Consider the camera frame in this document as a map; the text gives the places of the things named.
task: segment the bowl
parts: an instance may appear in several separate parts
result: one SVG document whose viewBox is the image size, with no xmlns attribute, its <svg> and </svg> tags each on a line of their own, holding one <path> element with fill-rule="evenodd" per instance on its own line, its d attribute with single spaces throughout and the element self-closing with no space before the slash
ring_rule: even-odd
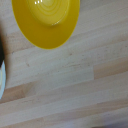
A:
<svg viewBox="0 0 128 128">
<path fill-rule="evenodd" d="M 24 36 L 35 46 L 53 49 L 73 33 L 80 0 L 12 0 L 12 7 Z"/>
</svg>

